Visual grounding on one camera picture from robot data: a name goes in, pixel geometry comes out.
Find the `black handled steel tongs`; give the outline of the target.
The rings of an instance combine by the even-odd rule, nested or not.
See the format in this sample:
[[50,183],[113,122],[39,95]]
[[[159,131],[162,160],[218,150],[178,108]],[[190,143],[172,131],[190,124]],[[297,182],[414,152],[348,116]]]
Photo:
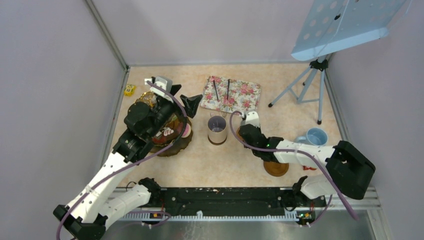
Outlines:
[[213,109],[222,117],[226,117],[229,111],[230,79],[218,76],[212,77]]

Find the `pink frosted donut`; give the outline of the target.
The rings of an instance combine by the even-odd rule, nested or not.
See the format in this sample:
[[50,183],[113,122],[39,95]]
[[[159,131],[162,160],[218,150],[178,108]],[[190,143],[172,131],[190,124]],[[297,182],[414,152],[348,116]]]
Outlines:
[[190,124],[187,124],[182,134],[182,138],[187,138],[191,134],[191,132],[192,132],[192,127]]

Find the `brown wooden lid coaster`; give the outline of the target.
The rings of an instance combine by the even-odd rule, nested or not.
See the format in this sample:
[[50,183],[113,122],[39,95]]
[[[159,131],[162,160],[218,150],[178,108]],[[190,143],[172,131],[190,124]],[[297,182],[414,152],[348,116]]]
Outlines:
[[281,177],[288,172],[290,165],[288,163],[264,161],[263,167],[269,175]]

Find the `light blue mug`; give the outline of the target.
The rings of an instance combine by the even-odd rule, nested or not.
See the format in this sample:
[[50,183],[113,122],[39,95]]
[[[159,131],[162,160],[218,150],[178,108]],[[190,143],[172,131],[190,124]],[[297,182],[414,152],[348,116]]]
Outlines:
[[325,146],[328,143],[327,133],[318,127],[310,128],[304,135],[298,136],[294,142],[312,146]]

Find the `dark wooden coaster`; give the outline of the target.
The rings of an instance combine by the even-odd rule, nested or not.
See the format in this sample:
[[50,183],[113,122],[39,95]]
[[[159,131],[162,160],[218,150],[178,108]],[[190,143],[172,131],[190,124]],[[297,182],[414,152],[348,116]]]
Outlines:
[[212,145],[215,145],[215,146],[219,146],[219,145],[222,145],[222,144],[224,144],[226,141],[227,141],[227,138],[225,138],[223,141],[221,141],[221,142],[214,142],[214,141],[212,141],[209,137],[207,138],[208,139],[208,141],[212,144]]

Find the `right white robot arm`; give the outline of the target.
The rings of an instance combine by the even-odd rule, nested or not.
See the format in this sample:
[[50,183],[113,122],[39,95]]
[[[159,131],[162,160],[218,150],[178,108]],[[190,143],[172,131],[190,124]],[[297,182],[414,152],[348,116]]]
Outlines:
[[296,143],[282,137],[266,137],[260,127],[246,124],[237,131],[245,147],[264,162],[299,164],[322,171],[321,175],[301,177],[294,184],[293,200],[307,206],[324,195],[344,195],[362,200],[376,167],[350,142],[335,146]]

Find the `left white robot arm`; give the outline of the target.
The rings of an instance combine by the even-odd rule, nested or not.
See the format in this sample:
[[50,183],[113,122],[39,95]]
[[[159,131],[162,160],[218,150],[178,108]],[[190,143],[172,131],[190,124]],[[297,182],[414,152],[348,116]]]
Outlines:
[[168,151],[191,134],[192,119],[202,95],[181,95],[179,84],[149,81],[153,103],[136,101],[124,118],[126,130],[107,157],[106,162],[69,203],[58,205],[54,216],[58,219],[55,237],[67,230],[74,240],[99,240],[107,229],[136,207],[154,207],[160,202],[153,179],[145,178],[134,189],[109,200],[118,184],[137,165]]

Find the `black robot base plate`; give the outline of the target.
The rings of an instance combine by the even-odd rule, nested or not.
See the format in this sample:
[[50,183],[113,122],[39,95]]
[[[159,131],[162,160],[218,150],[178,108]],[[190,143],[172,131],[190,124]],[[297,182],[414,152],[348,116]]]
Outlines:
[[290,187],[169,187],[154,193],[146,210],[163,210],[173,217],[267,217],[295,210],[325,207],[325,197],[309,199]]

